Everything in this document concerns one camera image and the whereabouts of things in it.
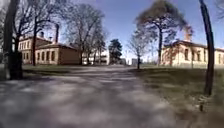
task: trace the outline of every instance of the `wall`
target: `wall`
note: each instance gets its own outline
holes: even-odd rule
[[[96,63],[98,64],[99,62],[99,52],[96,53]],[[94,54],[91,54],[89,57],[89,61],[91,64],[93,64],[93,60],[94,60]],[[83,64],[87,64],[87,58],[85,57],[85,55],[83,55]],[[101,53],[101,65],[109,65],[110,64],[110,54],[109,51],[103,51]]]
[[[59,64],[79,64],[79,53],[73,49],[60,48]]]
[[[162,64],[170,65],[170,56],[171,53],[174,53],[175,49],[178,49],[178,53],[173,54],[172,66],[195,66],[195,67],[206,67],[208,63],[208,50],[204,47],[197,46],[186,46],[180,44],[179,46],[175,46],[173,48],[164,48],[162,51]],[[188,49],[188,59],[185,58],[185,49]],[[194,51],[194,59],[192,60],[192,51]],[[223,67],[224,66],[224,52],[220,50],[215,51],[215,66]]]
[[[49,52],[49,60],[47,60],[47,51]],[[52,60],[52,51],[54,51],[55,53],[54,60]],[[59,64],[59,48],[36,50],[36,63],[58,65]]]
[[[22,51],[22,60],[24,64],[31,64],[31,50]]]
[[[32,39],[28,39],[28,40],[19,42],[18,49],[19,49],[19,51],[31,50],[31,47],[32,47]]]

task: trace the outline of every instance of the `road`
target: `road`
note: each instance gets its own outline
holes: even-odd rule
[[[1,82],[4,128],[175,128],[168,103],[120,66]]]

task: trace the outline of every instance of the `lawn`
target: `lawn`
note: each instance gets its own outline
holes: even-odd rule
[[[199,111],[205,69],[147,68],[133,71],[152,93],[165,98],[189,128],[224,127],[224,70],[215,71],[213,95]]]

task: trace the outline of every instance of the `tree trunk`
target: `tree trunk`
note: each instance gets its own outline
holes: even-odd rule
[[[87,58],[86,58],[87,65],[89,65],[89,64],[90,64],[90,63],[89,63],[89,56],[90,56],[90,54],[89,54],[89,53],[87,53]]]
[[[33,30],[33,45],[32,45],[32,64],[33,66],[36,66],[36,41],[37,41],[37,24],[36,24],[37,19],[35,18],[35,23],[34,23],[34,30]]]
[[[208,13],[208,9],[203,0],[199,0],[201,4],[201,13],[203,16],[204,27],[206,32],[207,44],[208,44],[208,67],[206,71],[206,83],[204,88],[204,94],[211,96],[213,86],[214,75],[214,37],[212,32],[211,21]]]
[[[95,63],[96,63],[96,52],[97,51],[95,51],[95,53],[94,53],[94,57],[93,57],[93,64],[95,65]]]
[[[12,79],[12,36],[13,36],[13,24],[16,16],[17,5],[19,0],[11,0],[8,6],[8,10],[6,13],[5,21],[4,21],[4,44],[3,44],[3,52],[4,52],[4,72],[6,79]]]
[[[82,65],[82,59],[83,59],[83,57],[82,57],[82,54],[83,54],[83,52],[82,51],[80,51],[80,53],[79,53],[80,55],[80,58],[79,58],[79,65]]]
[[[162,32],[162,29],[159,29],[158,65],[161,64],[162,45],[163,45],[163,32]]]
[[[18,52],[19,50],[19,38],[20,36],[17,36],[15,39],[15,52]]]
[[[192,48],[191,46],[191,68],[193,69],[194,68],[194,58],[193,58],[193,54],[194,54],[194,49]]]
[[[101,65],[101,49],[99,50],[99,65]]]
[[[140,58],[140,56],[138,56],[138,59],[137,59],[137,69],[139,70],[140,69],[140,60],[141,60],[141,58]]]

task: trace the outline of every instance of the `brick building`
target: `brick building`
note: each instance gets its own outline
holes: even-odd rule
[[[58,43],[59,27],[56,25],[54,40],[44,38],[42,32],[36,39],[35,58],[36,64],[73,65],[79,64],[79,52],[68,45]],[[22,52],[23,63],[32,62],[32,37],[23,38],[18,49]]]

